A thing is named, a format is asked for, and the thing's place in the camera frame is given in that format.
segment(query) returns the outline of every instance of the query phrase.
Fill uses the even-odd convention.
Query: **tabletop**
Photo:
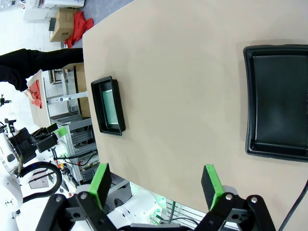
[[[90,112],[101,162],[148,190],[207,211],[205,164],[242,198],[261,195],[279,227],[307,163],[245,153],[243,49],[307,44],[304,0],[135,0],[83,36]],[[126,131],[99,132],[90,84],[117,79]],[[303,230],[306,197],[285,230]]]
[[[48,108],[47,108],[47,103],[45,100],[45,83],[44,79],[42,77],[42,71],[40,70],[37,72],[27,83],[28,86],[31,86],[32,84],[35,83],[35,81],[38,80],[39,82],[39,92],[40,92],[40,97],[42,100],[42,108],[40,109],[38,106],[34,105],[31,103],[30,100],[30,109],[31,109],[31,114],[33,118],[33,122],[35,125],[37,125],[40,128],[45,128],[50,125],[50,118],[49,118],[49,113],[48,113]]]

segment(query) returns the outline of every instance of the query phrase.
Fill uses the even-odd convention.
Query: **black tray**
[[[122,136],[126,127],[117,80],[101,78],[92,82],[91,88],[100,132]]]
[[[246,152],[308,161],[308,45],[244,48]]]

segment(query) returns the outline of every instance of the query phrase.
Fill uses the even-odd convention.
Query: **gray floor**
[[[80,8],[79,11],[84,12],[85,19],[92,18],[95,25],[132,1],[133,0],[86,0],[85,6]],[[82,47],[82,39],[76,42],[73,47]]]

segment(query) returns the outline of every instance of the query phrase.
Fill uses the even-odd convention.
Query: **screw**
[[[232,200],[232,195],[231,194],[227,194],[226,195],[226,199],[229,201],[229,200]]]
[[[60,202],[61,201],[61,197],[60,196],[57,196],[56,197],[56,202]]]
[[[252,203],[257,203],[258,199],[256,197],[251,198]]]
[[[80,198],[81,198],[82,200],[84,200],[84,199],[87,198],[87,195],[86,195],[85,193],[83,193],[83,194],[80,196]]]

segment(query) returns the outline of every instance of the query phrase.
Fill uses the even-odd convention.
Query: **small black tray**
[[[100,132],[122,136],[126,127],[117,80],[101,78],[92,82],[91,88]]]

